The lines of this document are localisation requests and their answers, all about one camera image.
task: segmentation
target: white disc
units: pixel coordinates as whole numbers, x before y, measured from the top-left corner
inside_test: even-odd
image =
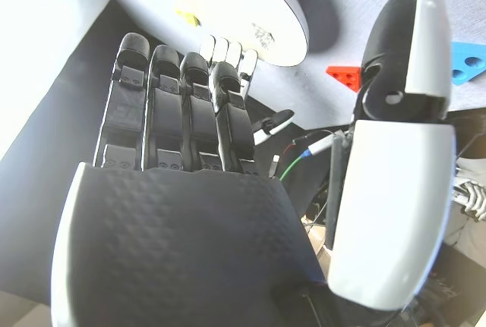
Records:
[[[308,50],[308,27],[297,0],[157,0],[156,9],[179,12],[200,25],[181,30],[239,42],[271,64],[293,66]]]

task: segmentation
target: green wire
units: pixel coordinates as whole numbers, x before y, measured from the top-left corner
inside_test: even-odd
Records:
[[[302,156],[299,156],[296,160],[292,162],[291,165],[289,165],[289,167],[283,172],[282,176],[280,177],[280,181],[283,181],[283,178],[287,176],[287,174],[292,170],[294,166],[297,165],[298,162],[301,161],[301,159],[303,159]]]

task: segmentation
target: blue plastic piece with holes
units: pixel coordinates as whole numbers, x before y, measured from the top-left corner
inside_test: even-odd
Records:
[[[453,42],[453,84],[460,86],[486,71],[486,45]]]

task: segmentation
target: red wire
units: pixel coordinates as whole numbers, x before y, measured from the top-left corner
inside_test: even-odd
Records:
[[[282,152],[282,156],[284,156],[286,154],[287,151],[289,151],[292,147],[294,147],[295,144],[294,143],[290,143],[285,150],[283,150]]]

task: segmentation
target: red block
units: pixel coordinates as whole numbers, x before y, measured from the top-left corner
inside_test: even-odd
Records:
[[[327,67],[326,73],[349,89],[358,92],[361,88],[360,67]]]

